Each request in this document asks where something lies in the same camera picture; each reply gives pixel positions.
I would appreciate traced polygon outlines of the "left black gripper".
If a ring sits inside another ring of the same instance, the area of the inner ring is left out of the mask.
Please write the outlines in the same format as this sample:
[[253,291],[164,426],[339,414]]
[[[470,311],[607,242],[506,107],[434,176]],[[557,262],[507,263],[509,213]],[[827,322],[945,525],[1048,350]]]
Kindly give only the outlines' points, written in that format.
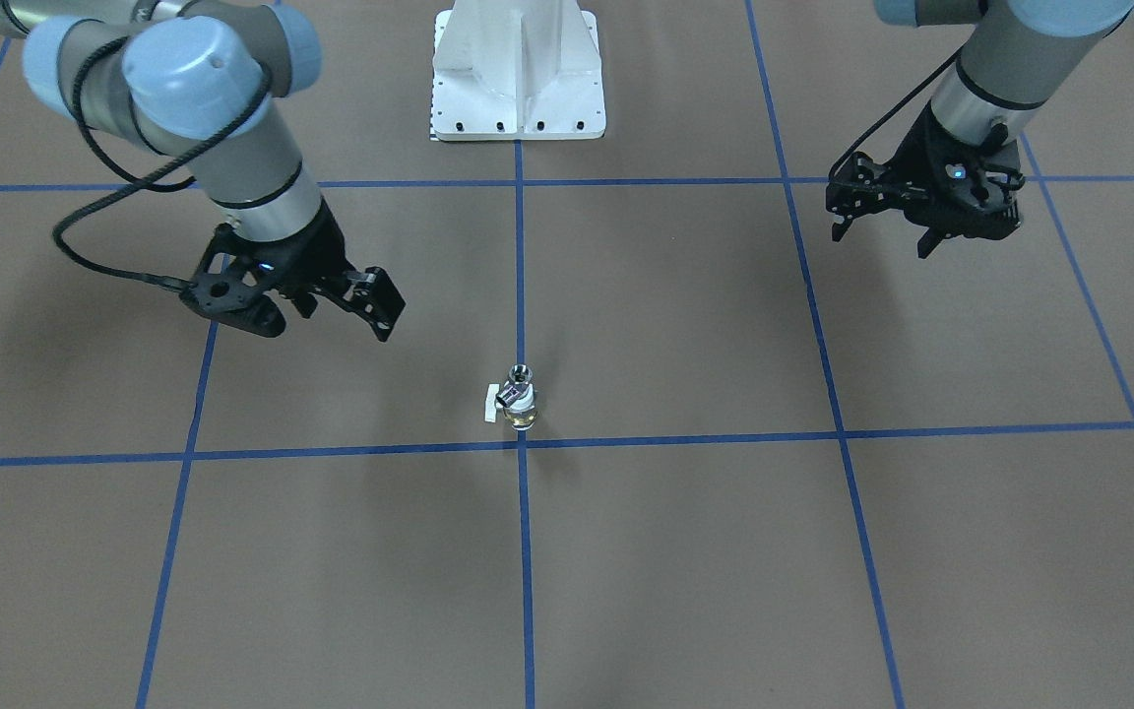
[[848,149],[833,161],[826,188],[826,211],[833,217],[833,243],[843,242],[855,220],[897,210],[911,223],[928,228],[917,242],[919,259],[925,260],[941,245],[946,233],[939,230],[926,141],[931,121],[931,107],[926,105],[900,147],[882,164],[858,147]]

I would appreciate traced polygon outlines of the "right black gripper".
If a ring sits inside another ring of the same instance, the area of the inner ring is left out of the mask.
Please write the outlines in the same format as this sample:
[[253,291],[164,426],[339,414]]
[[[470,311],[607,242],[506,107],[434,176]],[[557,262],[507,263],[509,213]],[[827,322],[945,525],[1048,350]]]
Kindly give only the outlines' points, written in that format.
[[341,226],[325,201],[306,228],[280,240],[287,243],[286,275],[276,292],[302,318],[315,313],[318,299],[328,299],[369,323],[378,341],[390,340],[405,298],[383,268],[352,264]]

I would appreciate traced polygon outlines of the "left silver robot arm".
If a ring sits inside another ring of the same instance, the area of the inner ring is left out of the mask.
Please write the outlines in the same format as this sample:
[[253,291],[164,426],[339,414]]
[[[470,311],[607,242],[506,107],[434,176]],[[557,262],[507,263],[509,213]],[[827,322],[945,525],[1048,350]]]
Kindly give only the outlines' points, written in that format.
[[826,211],[843,240],[856,220],[899,211],[923,228],[919,259],[955,238],[999,240],[1022,223],[1019,136],[1133,1],[877,1],[891,26],[968,26],[922,81],[933,95],[878,162],[854,141],[828,171]]

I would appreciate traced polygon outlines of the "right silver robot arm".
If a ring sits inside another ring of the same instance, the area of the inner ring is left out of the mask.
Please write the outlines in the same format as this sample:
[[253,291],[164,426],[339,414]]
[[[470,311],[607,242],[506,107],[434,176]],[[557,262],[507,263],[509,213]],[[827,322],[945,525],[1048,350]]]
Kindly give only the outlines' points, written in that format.
[[[289,5],[228,1],[0,1],[0,35],[23,41],[41,103],[69,118],[122,187],[60,220],[51,240],[82,268],[171,292],[198,316],[273,338],[332,302],[393,332],[404,297],[359,269],[276,99],[321,71],[312,23]],[[191,277],[99,264],[68,245],[81,219],[139,192],[198,187],[223,220]]]

